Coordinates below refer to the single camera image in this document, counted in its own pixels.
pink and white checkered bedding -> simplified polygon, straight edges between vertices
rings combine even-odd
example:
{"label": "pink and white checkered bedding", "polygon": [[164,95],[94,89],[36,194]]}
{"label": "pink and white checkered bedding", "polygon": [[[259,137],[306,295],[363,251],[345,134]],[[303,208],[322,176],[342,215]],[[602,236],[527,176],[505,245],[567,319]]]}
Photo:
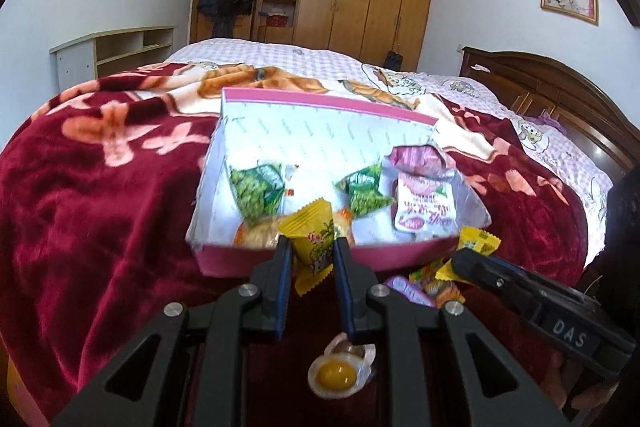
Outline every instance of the pink and white checkered bedding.
{"label": "pink and white checkered bedding", "polygon": [[190,44],[171,55],[167,62],[200,62],[204,66],[209,63],[213,66],[244,62],[256,67],[278,66],[290,73],[321,81],[350,79],[368,82],[412,100],[421,95],[437,93],[463,107],[485,112],[496,118],[508,118],[527,155],[556,174],[581,199],[589,231],[587,264],[604,246],[607,193],[612,187],[609,177],[558,130],[524,121],[500,104],[491,90],[471,78],[385,70],[393,85],[381,85],[376,75],[376,70],[381,68],[362,64],[345,55],[328,50],[308,50],[284,44],[263,44],[237,39],[210,39]]}

yellow snack package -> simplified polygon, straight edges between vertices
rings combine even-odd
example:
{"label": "yellow snack package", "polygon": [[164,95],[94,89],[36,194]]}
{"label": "yellow snack package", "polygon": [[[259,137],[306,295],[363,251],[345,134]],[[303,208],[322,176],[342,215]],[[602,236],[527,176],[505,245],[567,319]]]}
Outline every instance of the yellow snack package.
{"label": "yellow snack package", "polygon": [[[481,253],[482,255],[490,255],[500,246],[500,238],[495,237],[488,232],[473,227],[462,227],[460,230],[460,239],[458,240],[458,250],[462,248],[470,248],[471,250]],[[451,261],[440,268],[436,272],[436,279],[441,281],[459,281],[465,284],[472,284],[469,281],[458,277],[453,271]]]}
{"label": "yellow snack package", "polygon": [[334,219],[331,203],[319,200],[303,206],[278,226],[289,237],[300,272],[294,287],[302,296],[334,269]]}

bed headboard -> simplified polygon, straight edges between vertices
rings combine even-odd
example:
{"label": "bed headboard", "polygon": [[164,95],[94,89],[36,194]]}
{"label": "bed headboard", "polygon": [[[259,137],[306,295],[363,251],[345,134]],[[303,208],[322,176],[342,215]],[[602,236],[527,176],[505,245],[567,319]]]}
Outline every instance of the bed headboard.
{"label": "bed headboard", "polygon": [[613,182],[640,162],[640,130],[577,71],[529,53],[463,51],[460,76],[481,82],[517,114],[539,116],[546,109]]}

floral blanket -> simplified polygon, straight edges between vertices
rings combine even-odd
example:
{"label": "floral blanket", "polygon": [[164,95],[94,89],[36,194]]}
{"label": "floral blanket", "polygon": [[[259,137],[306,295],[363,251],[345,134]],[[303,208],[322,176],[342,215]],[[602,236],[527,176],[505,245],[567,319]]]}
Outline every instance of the floral blanket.
{"label": "floral blanket", "polygon": [[[156,64],[66,90],[18,129],[0,155],[0,334],[47,418],[167,302],[199,305],[239,283],[202,276],[184,240],[222,87],[415,104],[357,84],[275,67]],[[586,256],[582,204],[523,152],[511,123],[439,96],[414,109],[439,118],[441,145],[492,214],[497,254],[575,283]],[[467,298],[539,377],[544,346],[491,297],[470,289]],[[252,425],[373,424],[375,384],[342,401],[306,388],[309,364],[339,330],[331,280],[292,296],[283,343],[252,347]]]}

metal screw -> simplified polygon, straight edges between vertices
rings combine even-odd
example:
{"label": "metal screw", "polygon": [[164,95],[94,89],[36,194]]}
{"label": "metal screw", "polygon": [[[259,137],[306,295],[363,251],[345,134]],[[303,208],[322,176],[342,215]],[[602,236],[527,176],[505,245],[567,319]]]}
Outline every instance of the metal screw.
{"label": "metal screw", "polygon": [[449,315],[453,315],[454,317],[458,317],[458,315],[462,315],[462,312],[465,310],[465,307],[460,304],[458,301],[448,301],[444,304],[444,311],[446,311]]}
{"label": "metal screw", "polygon": [[369,289],[369,291],[374,297],[386,297],[387,295],[389,295],[389,293],[391,293],[391,290],[388,288],[388,286],[385,286],[383,284],[374,284]]}
{"label": "metal screw", "polygon": [[253,297],[255,294],[258,293],[258,286],[256,286],[255,284],[251,284],[250,282],[241,285],[238,288],[238,293],[242,296],[242,297]]}
{"label": "metal screw", "polygon": [[164,314],[167,317],[177,317],[184,311],[184,306],[180,302],[170,302],[164,307]]}

